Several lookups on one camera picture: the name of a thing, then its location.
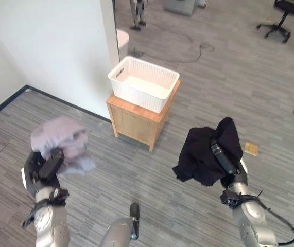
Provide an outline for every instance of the wooden cabinet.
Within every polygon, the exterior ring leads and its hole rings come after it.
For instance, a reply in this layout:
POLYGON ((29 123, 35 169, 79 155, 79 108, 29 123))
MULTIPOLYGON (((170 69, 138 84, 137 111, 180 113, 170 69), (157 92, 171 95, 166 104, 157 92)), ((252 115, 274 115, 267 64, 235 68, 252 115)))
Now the wooden cabinet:
POLYGON ((181 81, 178 80, 160 113, 149 111, 112 94, 107 100, 107 106, 115 136, 123 134, 145 143, 149 145, 151 152, 171 112, 174 96, 180 83, 181 81))

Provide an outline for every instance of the pink cloth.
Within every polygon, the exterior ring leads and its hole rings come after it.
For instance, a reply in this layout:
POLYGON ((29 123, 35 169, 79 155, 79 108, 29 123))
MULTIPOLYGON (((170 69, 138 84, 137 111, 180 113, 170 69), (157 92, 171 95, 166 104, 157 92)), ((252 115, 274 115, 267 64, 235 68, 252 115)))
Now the pink cloth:
POLYGON ((85 174, 95 164, 86 154, 88 136, 84 126, 67 117, 59 117, 35 128, 30 136, 31 148, 40 152, 45 160, 50 158, 50 151, 61 148, 64 161, 58 174, 85 174))

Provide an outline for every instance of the office chair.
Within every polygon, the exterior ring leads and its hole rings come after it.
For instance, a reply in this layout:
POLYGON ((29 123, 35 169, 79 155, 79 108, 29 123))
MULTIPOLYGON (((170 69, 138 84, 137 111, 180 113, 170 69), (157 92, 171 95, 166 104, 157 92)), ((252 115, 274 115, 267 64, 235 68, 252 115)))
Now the office chair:
POLYGON ((266 35, 264 36, 264 38, 268 38, 268 36, 272 33, 272 32, 279 32, 283 37, 283 43, 285 44, 288 39, 291 36, 291 32, 286 30, 285 28, 282 27, 282 24, 285 20, 285 18, 289 15, 292 14, 294 15, 294 1, 288 1, 288 0, 275 0, 274 2, 274 8, 276 9, 280 9, 282 11, 284 11, 284 15, 280 21, 280 23, 278 25, 267 25, 267 24, 259 24, 256 26, 256 29, 259 29, 260 27, 268 27, 270 28, 270 31, 268 33, 266 33, 266 35))

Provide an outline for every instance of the person's shoe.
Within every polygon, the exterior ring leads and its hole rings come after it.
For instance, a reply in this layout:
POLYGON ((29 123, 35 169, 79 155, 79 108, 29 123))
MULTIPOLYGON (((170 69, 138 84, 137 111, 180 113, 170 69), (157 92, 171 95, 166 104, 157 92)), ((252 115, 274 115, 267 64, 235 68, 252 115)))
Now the person's shoe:
POLYGON ((146 22, 143 22, 143 21, 139 21, 139 25, 141 25, 141 26, 146 26, 147 23, 146 23, 146 22))

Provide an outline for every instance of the plastic basket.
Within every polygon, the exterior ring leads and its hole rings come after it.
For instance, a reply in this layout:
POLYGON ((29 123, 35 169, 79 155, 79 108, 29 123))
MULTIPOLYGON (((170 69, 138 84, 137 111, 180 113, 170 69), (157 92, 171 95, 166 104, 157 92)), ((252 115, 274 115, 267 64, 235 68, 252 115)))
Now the plastic basket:
POLYGON ((126 56, 111 70, 108 78, 116 97, 160 113, 179 79, 179 73, 126 56))

